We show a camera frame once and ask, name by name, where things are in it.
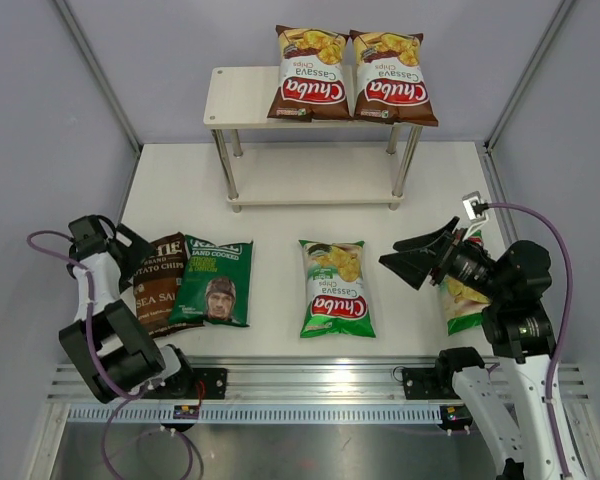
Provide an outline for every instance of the shelf foot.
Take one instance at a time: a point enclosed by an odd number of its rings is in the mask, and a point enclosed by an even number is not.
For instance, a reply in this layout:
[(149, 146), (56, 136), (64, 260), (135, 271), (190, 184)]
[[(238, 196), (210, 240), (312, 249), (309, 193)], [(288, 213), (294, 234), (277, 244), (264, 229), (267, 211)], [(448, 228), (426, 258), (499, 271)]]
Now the shelf foot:
[(411, 131), (409, 132), (409, 139), (407, 140), (407, 146), (404, 148), (404, 155), (402, 155), (402, 162), (400, 163), (398, 175), (396, 176), (396, 182), (393, 185), (393, 190), (391, 191), (391, 194), (394, 197), (401, 197), (402, 193), (404, 192), (404, 182), (407, 179), (407, 172), (409, 171), (409, 167), (411, 166), (413, 154), (416, 151), (416, 146), (418, 145), (418, 141), (420, 140), (421, 133), (421, 126), (414, 125), (411, 127)]
[(231, 137), (231, 149), (233, 150), (233, 156), (240, 158), (244, 155), (242, 151), (242, 145), (240, 145), (240, 136), (237, 130), (229, 130), (229, 136)]
[(389, 135), (389, 144), (387, 145), (387, 154), (394, 155), (396, 153), (396, 145), (398, 144), (398, 136), (400, 135), (400, 126), (391, 127), (391, 135)]
[(227, 145), (224, 142), (224, 134), (222, 133), (222, 130), (211, 130), (211, 135), (213, 135), (213, 141), (216, 143), (216, 148), (218, 149), (218, 157), (220, 157), (222, 172), (224, 173), (224, 179), (227, 182), (229, 198), (235, 200), (238, 198), (238, 189), (236, 188), (236, 181), (233, 178), (231, 162), (229, 161), (229, 154), (227, 153)]

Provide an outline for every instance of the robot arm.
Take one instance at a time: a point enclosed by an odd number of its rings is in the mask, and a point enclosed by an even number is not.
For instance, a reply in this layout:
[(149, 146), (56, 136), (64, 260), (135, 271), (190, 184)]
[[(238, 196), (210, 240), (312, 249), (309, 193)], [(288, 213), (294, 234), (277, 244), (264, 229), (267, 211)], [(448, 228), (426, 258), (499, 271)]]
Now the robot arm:
[[(102, 403), (118, 396), (98, 373), (93, 360), (103, 342), (113, 336), (119, 337), (122, 346), (98, 358), (121, 390), (131, 392), (157, 379), (163, 389), (182, 390), (183, 383), (190, 384), (192, 376), (186, 357), (172, 345), (158, 348), (120, 299), (120, 292), (130, 286), (133, 274), (154, 253), (153, 246), (122, 224), (112, 228), (113, 237), (109, 237), (95, 215), (75, 220), (69, 229), (74, 239), (70, 257), (91, 272), (93, 291), (89, 291), (86, 271), (68, 265), (69, 273), (78, 281), (79, 306), (74, 322), (60, 331), (59, 338), (93, 395)], [(93, 352), (86, 336), (90, 302), (93, 302)]]
[(468, 356), (469, 361), (460, 352), (465, 349), (441, 352), (436, 375), (471, 411), (497, 471), (502, 472), (498, 480), (585, 479), (554, 385), (550, 401), (571, 476), (562, 474), (544, 396), (545, 378), (556, 346), (551, 321), (540, 302), (551, 285), (549, 253), (522, 240), (512, 244), (497, 261), (491, 259), (481, 246), (465, 240), (488, 221), (488, 205), (478, 192), (466, 196), (463, 202), (471, 221), (469, 229), (455, 229), (459, 221), (455, 217), (429, 235), (396, 242), (396, 253), (380, 257), (380, 263), (416, 290), (428, 276), (437, 285), (450, 275), (491, 300), (483, 310), (483, 331), (509, 380), (519, 428), (495, 394), (475, 349), (469, 349), (474, 352)]

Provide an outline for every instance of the snack package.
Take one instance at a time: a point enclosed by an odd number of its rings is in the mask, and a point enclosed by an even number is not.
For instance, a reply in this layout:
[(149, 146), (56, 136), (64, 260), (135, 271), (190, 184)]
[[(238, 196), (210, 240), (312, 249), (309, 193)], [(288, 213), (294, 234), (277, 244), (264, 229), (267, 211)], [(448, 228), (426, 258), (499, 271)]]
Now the snack package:
[(307, 281), (307, 312), (300, 336), (348, 333), (374, 337), (362, 278), (364, 242), (332, 245), (300, 240)]
[(186, 239), (189, 261), (169, 323), (248, 327), (253, 242), (214, 245)]
[(135, 273), (133, 295), (138, 320), (152, 337), (161, 337), (182, 328), (169, 325), (169, 316), (180, 288), (187, 252), (184, 235), (179, 232), (151, 244), (156, 253)]
[[(469, 240), (482, 245), (480, 231)], [(449, 335), (482, 325), (482, 310), (490, 303), (487, 297), (449, 276), (438, 288)]]
[(420, 70), (423, 35), (351, 31), (356, 53), (354, 118), (438, 126)]
[(278, 25), (280, 82), (269, 118), (350, 120), (342, 55), (349, 37)]

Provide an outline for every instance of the brown chip bag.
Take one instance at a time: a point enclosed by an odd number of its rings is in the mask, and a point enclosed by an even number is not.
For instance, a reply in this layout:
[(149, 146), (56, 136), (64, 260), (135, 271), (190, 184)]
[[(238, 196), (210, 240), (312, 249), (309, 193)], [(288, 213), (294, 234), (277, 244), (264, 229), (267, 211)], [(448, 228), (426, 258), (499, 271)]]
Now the brown chip bag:
[(187, 263), (184, 235), (178, 232), (151, 244), (156, 247), (155, 255), (147, 258), (133, 277), (138, 320), (152, 337), (199, 326), (169, 326), (169, 316)]
[(278, 25), (280, 82), (269, 118), (350, 120), (342, 56), (348, 36)]
[(357, 64), (354, 118), (438, 126), (420, 70), (423, 35), (351, 30)]

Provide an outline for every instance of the red logo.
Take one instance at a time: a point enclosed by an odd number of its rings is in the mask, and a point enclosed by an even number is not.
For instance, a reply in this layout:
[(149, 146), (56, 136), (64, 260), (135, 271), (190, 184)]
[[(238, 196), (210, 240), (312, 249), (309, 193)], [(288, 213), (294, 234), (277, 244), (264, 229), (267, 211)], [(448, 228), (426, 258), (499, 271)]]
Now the red logo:
[(377, 100), (388, 105), (414, 106), (429, 100), (424, 83), (406, 83), (388, 78), (370, 81), (364, 94), (367, 100)]
[(330, 315), (341, 318), (362, 318), (367, 313), (367, 302), (364, 298), (353, 299), (318, 295), (311, 304), (312, 315)]
[(323, 82), (291, 77), (282, 82), (282, 98), (305, 103), (338, 103), (344, 100), (344, 84), (340, 80)]

